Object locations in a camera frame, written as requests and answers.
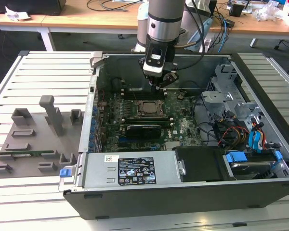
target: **white paper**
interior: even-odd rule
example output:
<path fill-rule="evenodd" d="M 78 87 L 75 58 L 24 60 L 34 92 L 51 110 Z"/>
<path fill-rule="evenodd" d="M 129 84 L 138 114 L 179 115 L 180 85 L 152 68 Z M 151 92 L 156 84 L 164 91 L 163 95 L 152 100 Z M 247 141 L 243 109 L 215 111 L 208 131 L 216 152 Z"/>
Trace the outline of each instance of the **white paper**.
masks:
<path fill-rule="evenodd" d="M 5 15 L 13 20 L 13 21 L 18 21 L 18 20 L 25 20 L 25 19 L 29 19 L 31 18 L 27 12 L 15 12 L 15 11 L 11 11 L 9 8 L 5 7 L 6 13 Z"/>

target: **cpu socket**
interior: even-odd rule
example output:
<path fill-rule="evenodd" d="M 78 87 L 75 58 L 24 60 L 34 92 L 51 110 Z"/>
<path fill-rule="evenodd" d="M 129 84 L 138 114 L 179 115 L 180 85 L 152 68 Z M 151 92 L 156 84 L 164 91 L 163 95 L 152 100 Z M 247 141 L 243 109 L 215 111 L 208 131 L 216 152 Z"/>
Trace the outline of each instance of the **cpu socket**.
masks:
<path fill-rule="evenodd" d="M 137 110 L 139 118 L 164 118 L 166 114 L 163 112 L 163 102 L 156 101 L 137 101 Z"/>

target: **wooden desk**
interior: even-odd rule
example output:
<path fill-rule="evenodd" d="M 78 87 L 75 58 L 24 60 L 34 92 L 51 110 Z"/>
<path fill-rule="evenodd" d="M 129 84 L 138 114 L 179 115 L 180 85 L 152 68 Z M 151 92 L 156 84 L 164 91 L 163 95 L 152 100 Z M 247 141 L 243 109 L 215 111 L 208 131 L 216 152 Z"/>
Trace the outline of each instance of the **wooden desk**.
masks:
<path fill-rule="evenodd" d="M 229 11 L 226 10 L 226 5 L 221 7 L 221 3 L 227 2 L 226 0 L 218 0 L 218 10 L 225 17 L 235 22 L 235 26 L 231 30 L 231 37 L 236 38 L 252 38 L 253 42 L 251 47 L 256 45 L 257 39 L 289 39 L 289 26 L 283 20 L 276 19 L 276 21 L 261 21 L 257 20 L 250 13 L 242 13 L 241 16 L 229 16 Z M 221 26 L 217 19 L 214 20 L 210 34 L 218 33 Z"/>
<path fill-rule="evenodd" d="M 128 12 L 98 12 L 87 7 L 88 0 L 66 0 L 66 6 L 59 16 L 46 16 L 42 26 L 47 27 L 78 27 L 102 29 L 137 30 L 137 12 L 140 4 L 133 4 L 126 9 Z M 107 7 L 122 6 L 123 3 L 106 3 Z M 93 9 L 103 10 L 99 1 L 89 5 Z"/>
<path fill-rule="evenodd" d="M 268 34 L 268 35 L 289 35 L 289 26 L 284 23 L 283 20 L 276 19 L 273 21 L 261 21 L 257 20 L 250 13 L 242 13 L 241 16 L 232 17 L 229 16 L 229 11 L 225 10 L 226 5 L 221 7 L 220 3 L 227 2 L 225 0 L 219 0 L 217 7 L 219 12 L 226 18 L 235 22 L 235 26 L 232 28 L 231 34 Z M 210 28 L 211 32 L 219 32 L 221 29 L 217 20 L 214 20 L 214 24 Z"/>
<path fill-rule="evenodd" d="M 88 0 L 66 0 L 66 5 L 60 16 L 32 15 L 31 20 L 13 22 L 4 14 L 0 14 L 0 28 L 2 30 L 38 31 L 41 33 L 46 50 L 55 51 L 51 32 L 70 33 L 106 33 L 106 34 L 137 34 L 137 12 L 139 4 L 127 7 L 128 12 L 97 12 L 87 8 Z M 229 16 L 229 11 L 218 0 L 218 8 L 225 18 L 234 21 L 230 36 L 235 38 L 257 39 L 289 39 L 289 26 L 282 20 L 257 22 L 251 14 L 241 17 Z M 106 3 L 109 7 L 122 6 L 123 3 Z M 90 4 L 91 8 L 103 9 L 96 0 Z M 214 21 L 207 37 L 213 37 L 220 31 L 217 20 Z"/>
<path fill-rule="evenodd" d="M 0 29 L 5 31 L 39 31 L 45 15 L 30 15 L 31 19 L 12 21 L 5 14 L 0 13 Z"/>
<path fill-rule="evenodd" d="M 0 13 L 0 26 L 42 26 L 45 15 L 30 15 L 31 19 L 18 22 L 10 20 L 5 14 Z"/>

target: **motherboard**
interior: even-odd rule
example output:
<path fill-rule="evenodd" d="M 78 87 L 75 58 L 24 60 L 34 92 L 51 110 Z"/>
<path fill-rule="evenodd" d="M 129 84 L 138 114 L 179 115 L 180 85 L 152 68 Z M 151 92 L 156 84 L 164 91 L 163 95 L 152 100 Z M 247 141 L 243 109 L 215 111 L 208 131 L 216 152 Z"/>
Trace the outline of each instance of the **motherboard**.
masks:
<path fill-rule="evenodd" d="M 201 145 L 192 117 L 193 97 L 183 90 L 160 94 L 99 93 L 102 152 L 166 151 Z"/>

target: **red wire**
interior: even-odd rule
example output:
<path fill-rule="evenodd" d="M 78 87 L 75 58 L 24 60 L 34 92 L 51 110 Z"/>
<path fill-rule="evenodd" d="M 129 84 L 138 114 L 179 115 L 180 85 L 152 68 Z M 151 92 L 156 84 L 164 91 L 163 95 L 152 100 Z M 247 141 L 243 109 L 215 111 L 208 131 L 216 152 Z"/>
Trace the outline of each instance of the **red wire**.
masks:
<path fill-rule="evenodd" d="M 248 130 L 246 130 L 246 128 L 243 128 L 243 127 L 239 127 L 239 126 L 237 126 L 237 127 L 230 127 L 230 128 L 228 128 L 228 129 L 224 132 L 222 138 L 224 138 L 225 135 L 227 134 L 227 132 L 228 132 L 230 129 L 233 129 L 233 128 L 239 128 L 239 129 L 242 129 L 242 130 L 246 131 L 248 134 L 250 133 Z"/>

